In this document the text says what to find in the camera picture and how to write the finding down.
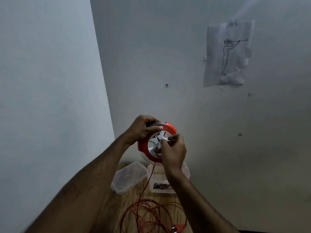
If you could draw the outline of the person's left hand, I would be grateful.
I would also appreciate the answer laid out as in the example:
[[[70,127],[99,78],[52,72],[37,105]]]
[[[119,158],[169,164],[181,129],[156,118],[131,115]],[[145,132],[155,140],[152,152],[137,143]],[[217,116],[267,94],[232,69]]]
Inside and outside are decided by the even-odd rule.
[[[125,140],[127,144],[133,145],[135,142],[144,139],[149,134],[146,134],[146,128],[151,126],[163,126],[153,125],[159,123],[159,121],[151,116],[139,115],[132,125],[124,132]]]

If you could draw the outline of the person's right hand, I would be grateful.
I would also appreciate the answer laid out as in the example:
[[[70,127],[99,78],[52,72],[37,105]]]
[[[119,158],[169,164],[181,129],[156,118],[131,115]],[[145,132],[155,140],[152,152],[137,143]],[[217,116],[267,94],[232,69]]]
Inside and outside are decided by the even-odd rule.
[[[165,139],[161,140],[162,165],[167,177],[181,173],[186,152],[184,138],[183,143],[169,143]]]

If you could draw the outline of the red and white cable reel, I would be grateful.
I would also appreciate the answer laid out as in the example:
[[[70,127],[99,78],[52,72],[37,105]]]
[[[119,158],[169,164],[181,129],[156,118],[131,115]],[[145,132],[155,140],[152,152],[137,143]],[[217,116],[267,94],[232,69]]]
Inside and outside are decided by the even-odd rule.
[[[162,158],[160,153],[155,150],[161,149],[161,140],[168,140],[171,135],[177,134],[177,129],[168,122],[154,122],[147,124],[147,127],[162,126],[163,130],[153,134],[149,134],[144,139],[138,141],[138,151],[145,161],[153,165],[162,165]]]

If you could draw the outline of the person's right forearm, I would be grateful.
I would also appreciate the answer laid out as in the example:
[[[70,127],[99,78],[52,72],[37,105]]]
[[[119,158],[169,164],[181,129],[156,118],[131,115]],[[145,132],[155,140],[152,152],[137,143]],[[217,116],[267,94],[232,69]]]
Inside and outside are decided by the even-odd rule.
[[[240,233],[206,200],[180,168],[165,167],[165,175],[177,194],[193,233]]]

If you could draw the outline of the person's left forearm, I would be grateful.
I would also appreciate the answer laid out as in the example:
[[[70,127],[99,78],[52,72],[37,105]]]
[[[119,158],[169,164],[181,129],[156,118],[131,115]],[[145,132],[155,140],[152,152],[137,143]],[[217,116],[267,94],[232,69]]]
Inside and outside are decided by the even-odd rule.
[[[64,185],[25,233],[89,233],[122,155],[138,139],[124,132]]]

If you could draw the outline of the clear plastic container box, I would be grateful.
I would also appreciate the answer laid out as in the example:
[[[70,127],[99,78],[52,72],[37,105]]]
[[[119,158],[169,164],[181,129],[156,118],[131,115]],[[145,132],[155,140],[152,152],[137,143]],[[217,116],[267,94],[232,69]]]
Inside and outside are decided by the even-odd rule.
[[[170,184],[163,168],[163,165],[150,164],[147,167],[147,180],[149,181],[150,191],[152,193],[160,194],[176,194],[173,187],[170,190],[153,189],[155,183],[167,183]]]

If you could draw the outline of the clear plastic container lid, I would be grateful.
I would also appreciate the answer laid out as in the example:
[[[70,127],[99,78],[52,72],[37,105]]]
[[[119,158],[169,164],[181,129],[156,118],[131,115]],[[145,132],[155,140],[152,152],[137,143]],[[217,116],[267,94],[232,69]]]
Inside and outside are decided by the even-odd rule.
[[[147,177],[147,168],[139,162],[134,162],[115,173],[110,185],[113,192],[123,195]]]

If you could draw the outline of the red plug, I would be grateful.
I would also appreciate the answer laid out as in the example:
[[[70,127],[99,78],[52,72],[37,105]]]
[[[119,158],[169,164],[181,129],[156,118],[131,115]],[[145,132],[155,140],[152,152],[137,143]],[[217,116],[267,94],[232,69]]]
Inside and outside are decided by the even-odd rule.
[[[183,230],[186,228],[187,223],[184,224],[174,224],[174,226],[171,229],[172,233],[182,233]]]

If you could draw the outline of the paper sheet with line drawing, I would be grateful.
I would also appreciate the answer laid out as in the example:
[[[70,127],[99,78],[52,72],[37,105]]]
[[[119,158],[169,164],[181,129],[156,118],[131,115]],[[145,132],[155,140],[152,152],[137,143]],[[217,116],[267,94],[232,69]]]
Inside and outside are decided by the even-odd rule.
[[[255,20],[237,19],[207,27],[204,87],[245,83],[254,27]]]

